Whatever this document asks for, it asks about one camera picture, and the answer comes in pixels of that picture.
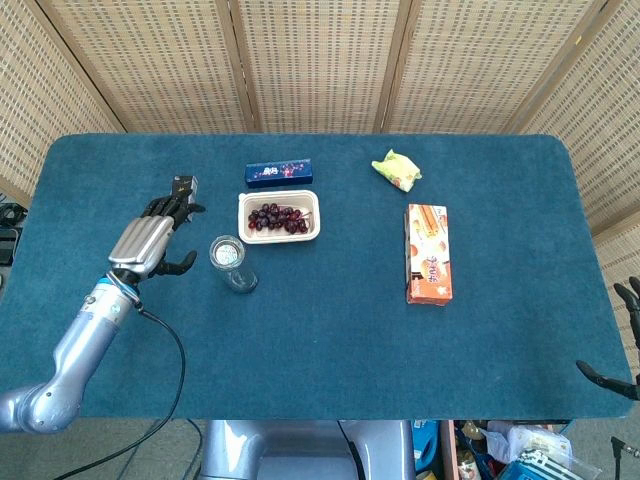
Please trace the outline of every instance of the red grape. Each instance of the red grape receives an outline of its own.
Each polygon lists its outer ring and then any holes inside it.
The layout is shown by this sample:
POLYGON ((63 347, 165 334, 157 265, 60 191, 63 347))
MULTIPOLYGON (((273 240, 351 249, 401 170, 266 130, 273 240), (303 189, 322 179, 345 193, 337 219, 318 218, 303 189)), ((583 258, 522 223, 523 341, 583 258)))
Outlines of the red grape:
POLYGON ((284 229, 291 235, 296 232, 307 233, 309 227, 305 217, 310 215, 311 212, 302 215, 300 209, 293 207, 280 207, 277 203, 263 204, 260 210, 252 210, 249 214, 249 228, 261 231, 263 228, 269 230, 284 229))

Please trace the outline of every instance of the black cable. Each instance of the black cable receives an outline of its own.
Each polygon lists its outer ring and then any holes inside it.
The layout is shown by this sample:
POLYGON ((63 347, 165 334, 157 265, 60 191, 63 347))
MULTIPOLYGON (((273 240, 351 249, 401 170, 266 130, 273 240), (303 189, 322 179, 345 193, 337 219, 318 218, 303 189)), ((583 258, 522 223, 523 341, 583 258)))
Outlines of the black cable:
POLYGON ((67 472, 63 475, 55 477, 53 480, 64 480, 65 478, 72 477, 74 475, 77 475, 78 473, 85 472, 90 468, 97 467, 98 465, 102 465, 103 463, 108 462, 109 460, 113 460, 114 458, 119 457, 120 455, 128 452, 132 448, 136 448, 138 445, 140 445, 145 440, 149 439, 158 430, 160 430, 165 425, 165 423, 167 423, 173 416, 173 412, 178 406, 178 401, 180 400, 180 394, 182 393, 182 384, 184 383, 184 372, 186 370, 186 364, 187 364, 187 359, 184 353, 184 347, 182 346, 182 342, 180 341, 180 337, 178 337, 178 334, 168 324, 160 320, 153 313, 147 312, 142 307, 139 308, 138 313, 140 313, 140 315, 142 315, 143 317, 148 318, 152 322, 157 323, 158 325, 163 327, 165 330, 167 330, 167 332, 169 332, 173 337, 173 339, 175 340, 176 345, 178 345, 178 349, 180 350, 180 361, 182 363, 180 367, 180 381, 178 382, 178 390, 176 391, 176 396, 173 400, 173 404, 171 405, 171 408, 169 409, 169 413, 167 414, 166 417, 162 419, 162 421, 158 425, 156 425, 152 430, 145 433, 142 437, 140 437, 138 440, 133 442, 131 445, 128 445, 123 449, 118 450, 115 453, 112 453, 111 455, 107 455, 106 457, 101 458, 100 460, 96 460, 95 462, 91 462, 87 465, 84 465, 83 467, 76 468, 75 470, 71 470, 70 472, 67 472))
POLYGON ((198 455, 200 454, 200 450, 202 449, 202 431, 200 430, 200 427, 198 427, 198 425, 196 425, 196 423, 191 420, 190 418, 187 418, 187 422, 189 422, 193 428, 196 429, 196 432, 198 432, 198 448, 196 449, 196 453, 193 455, 193 458, 191 459, 191 463, 189 464, 189 468, 187 468, 187 471, 184 472, 184 475, 182 476, 182 480, 187 480, 187 476, 191 473, 191 469, 193 468, 193 466, 196 463, 196 460, 198 459, 198 455))
MULTIPOLYGON (((147 433, 153 430, 153 427, 155 427, 159 421, 160 420, 154 420, 149 426, 149 428, 147 428, 146 432, 144 433, 147 433)), ((136 453, 138 453, 139 448, 140 448, 140 445, 138 445, 136 448, 133 449, 133 452, 131 452, 131 455, 129 455, 129 458, 127 458, 127 462, 122 466, 122 469, 120 470, 120 473, 118 474, 118 478, 116 478, 116 480, 122 480, 124 478, 124 474, 126 473, 127 468, 129 468, 129 465, 131 465, 131 462, 133 461, 133 457, 135 457, 136 453)))
POLYGON ((356 464, 356 470, 358 471, 358 480, 367 480, 366 475, 364 474, 364 467, 362 466, 362 459, 360 458, 360 454, 358 453, 358 447, 356 444, 349 440, 347 434, 344 433, 344 428, 342 428, 342 424, 340 420, 336 420, 338 422, 338 427, 340 427, 340 431, 342 432, 342 436, 344 437, 347 445, 349 445, 349 451, 351 452, 351 456, 353 457, 353 461, 356 464))

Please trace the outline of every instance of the teal felt surface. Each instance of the teal felt surface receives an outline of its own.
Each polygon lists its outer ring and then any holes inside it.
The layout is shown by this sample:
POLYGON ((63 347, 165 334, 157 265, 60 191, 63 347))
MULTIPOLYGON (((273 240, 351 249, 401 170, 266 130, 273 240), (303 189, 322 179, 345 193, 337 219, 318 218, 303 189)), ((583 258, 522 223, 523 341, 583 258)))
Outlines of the teal felt surface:
MULTIPOLYGON (((519 418, 620 416, 628 401, 588 382, 590 362, 629 379, 567 151, 548 136, 107 135, 50 149, 0 305, 0 389, 42 382, 51 352, 107 256, 175 174, 207 207, 168 258, 182 277, 141 285, 187 351, 177 416, 519 418), (370 166, 389 148, 423 179, 405 194, 370 166), (250 245, 260 283, 232 293, 208 258, 237 235, 247 163, 311 158, 322 231, 250 245), (403 212, 446 205, 453 301, 407 305, 403 212)), ((131 313, 89 382, 85 416, 159 417, 178 353, 131 313)))

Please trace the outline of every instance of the clear glass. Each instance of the clear glass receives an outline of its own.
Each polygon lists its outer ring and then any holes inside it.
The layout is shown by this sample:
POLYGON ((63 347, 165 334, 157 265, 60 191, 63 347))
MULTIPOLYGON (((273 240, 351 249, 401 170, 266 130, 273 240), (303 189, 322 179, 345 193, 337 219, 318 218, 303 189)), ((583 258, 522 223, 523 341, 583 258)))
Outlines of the clear glass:
POLYGON ((245 257, 244 245, 231 235, 216 238, 209 250, 211 263, 234 292, 249 293, 258 284, 258 277, 245 257))

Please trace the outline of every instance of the snack box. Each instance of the snack box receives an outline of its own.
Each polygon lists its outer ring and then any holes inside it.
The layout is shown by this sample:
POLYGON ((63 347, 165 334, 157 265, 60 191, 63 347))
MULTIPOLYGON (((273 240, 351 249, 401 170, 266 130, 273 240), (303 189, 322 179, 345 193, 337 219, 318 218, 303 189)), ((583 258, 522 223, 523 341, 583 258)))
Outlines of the snack box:
POLYGON ((244 180, 249 188, 313 183, 311 160, 250 163, 244 168, 244 180))
POLYGON ((404 230, 407 302, 446 305, 453 298, 447 208, 410 204, 404 230))

